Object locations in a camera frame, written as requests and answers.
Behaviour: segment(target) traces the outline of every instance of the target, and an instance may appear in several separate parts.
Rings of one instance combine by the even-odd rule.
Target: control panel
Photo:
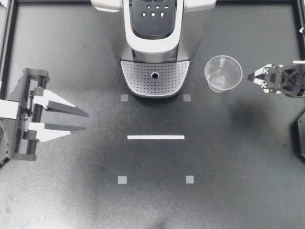
[[[133,32],[144,39],[163,39],[174,30],[176,0],[131,0]]]

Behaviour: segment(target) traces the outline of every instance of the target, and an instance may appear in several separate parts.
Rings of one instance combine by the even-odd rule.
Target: coffee maker
[[[216,0],[91,0],[130,91],[181,90]]]

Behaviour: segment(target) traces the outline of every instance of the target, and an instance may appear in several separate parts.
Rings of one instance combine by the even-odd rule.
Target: white tape line
[[[183,95],[183,101],[184,102],[190,102],[191,101],[191,95],[190,94],[184,94]]]
[[[118,176],[118,184],[126,185],[127,184],[127,176]]]
[[[304,64],[305,61],[293,61],[293,64]]]
[[[193,184],[194,183],[194,176],[185,176],[186,184]]]
[[[127,135],[128,140],[184,140],[184,135]]]
[[[121,102],[128,102],[128,95],[127,94],[121,94]]]

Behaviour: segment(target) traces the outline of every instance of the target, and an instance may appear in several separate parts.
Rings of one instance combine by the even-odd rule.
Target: clear plastic cup
[[[220,55],[209,60],[204,74],[210,89],[220,93],[235,88],[242,80],[243,70],[236,59]]]

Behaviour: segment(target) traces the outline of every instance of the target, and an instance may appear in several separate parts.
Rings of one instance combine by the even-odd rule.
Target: black table surface
[[[0,170],[0,228],[305,228],[305,164],[291,128],[305,101],[264,94],[246,80],[267,63],[300,59],[293,14],[284,3],[216,6],[182,92],[148,100],[128,91],[93,7],[21,4],[9,91],[23,68],[45,69],[48,89],[90,117],[43,114],[44,122],[87,131],[39,143],[36,162]],[[240,85],[222,94],[203,75],[219,54],[244,71]],[[118,176],[128,184],[118,185]]]

